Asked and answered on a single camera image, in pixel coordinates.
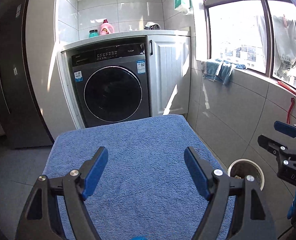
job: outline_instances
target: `door glass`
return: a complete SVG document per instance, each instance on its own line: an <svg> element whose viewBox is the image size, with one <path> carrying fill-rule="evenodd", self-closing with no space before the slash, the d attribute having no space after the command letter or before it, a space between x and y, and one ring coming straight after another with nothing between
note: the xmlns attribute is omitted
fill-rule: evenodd
<svg viewBox="0 0 296 240"><path fill-rule="evenodd" d="M90 112L107 122L119 122L130 117L142 98L141 86L135 75L116 66L93 74L84 93Z"/></svg>
<svg viewBox="0 0 296 240"><path fill-rule="evenodd" d="M266 72L267 34L259 0L209 8L211 58Z"/></svg>
<svg viewBox="0 0 296 240"><path fill-rule="evenodd" d="M275 37L272 75L296 88L296 6L268 1Z"/></svg>

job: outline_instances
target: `gray refrigerator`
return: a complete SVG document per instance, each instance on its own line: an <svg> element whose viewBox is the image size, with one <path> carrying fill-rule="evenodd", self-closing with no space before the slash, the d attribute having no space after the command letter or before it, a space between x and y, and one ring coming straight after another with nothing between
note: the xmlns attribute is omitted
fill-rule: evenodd
<svg viewBox="0 0 296 240"><path fill-rule="evenodd" d="M28 0L13 0L0 18L0 122L11 148L50 146L54 142L29 76L27 6Z"/></svg>

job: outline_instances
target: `sticker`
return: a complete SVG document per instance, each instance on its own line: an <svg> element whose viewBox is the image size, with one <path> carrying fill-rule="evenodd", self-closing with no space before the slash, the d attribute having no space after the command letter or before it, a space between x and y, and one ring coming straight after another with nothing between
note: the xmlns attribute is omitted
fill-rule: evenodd
<svg viewBox="0 0 296 240"><path fill-rule="evenodd" d="M138 72L138 74L146 73L146 66L145 66L144 60L137 61L137 72Z"/></svg>
<svg viewBox="0 0 296 240"><path fill-rule="evenodd" d="M16 18L20 15L21 4L17 6Z"/></svg>
<svg viewBox="0 0 296 240"><path fill-rule="evenodd" d="M81 71L74 72L75 74L75 81L80 82L83 81Z"/></svg>

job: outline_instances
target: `red string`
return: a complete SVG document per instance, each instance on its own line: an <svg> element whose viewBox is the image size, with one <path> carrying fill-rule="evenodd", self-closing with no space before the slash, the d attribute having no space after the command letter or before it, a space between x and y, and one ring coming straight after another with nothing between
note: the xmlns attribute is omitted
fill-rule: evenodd
<svg viewBox="0 0 296 240"><path fill-rule="evenodd" d="M291 99L291 106L290 106L290 108L289 108L289 110L288 110L288 114L287 114L287 123L288 123L288 124L290 124L290 114L291 114L291 110L292 110L292 108L294 107L294 104L295 104L295 98L293 97L293 98Z"/></svg>

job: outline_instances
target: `screw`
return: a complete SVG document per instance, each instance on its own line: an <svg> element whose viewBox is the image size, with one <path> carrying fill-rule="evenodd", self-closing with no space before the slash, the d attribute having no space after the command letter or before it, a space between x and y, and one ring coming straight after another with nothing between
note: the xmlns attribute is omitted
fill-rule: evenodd
<svg viewBox="0 0 296 240"><path fill-rule="evenodd" d="M224 173L223 173L221 170L214 170L214 174L215 174L216 176L221 176L221 175L223 175Z"/></svg>
<svg viewBox="0 0 296 240"><path fill-rule="evenodd" d="M70 171L70 175L71 176L77 176L79 174L79 171L78 170L72 170Z"/></svg>
<svg viewBox="0 0 296 240"><path fill-rule="evenodd" d="M44 180L46 180L46 176L45 175L41 175L41 176L38 177L38 180L39 181L44 181Z"/></svg>
<svg viewBox="0 0 296 240"><path fill-rule="evenodd" d="M247 175L247 176L246 176L246 179L247 179L248 181L254 181L254 180L255 180L254 176L251 176L251 175Z"/></svg>

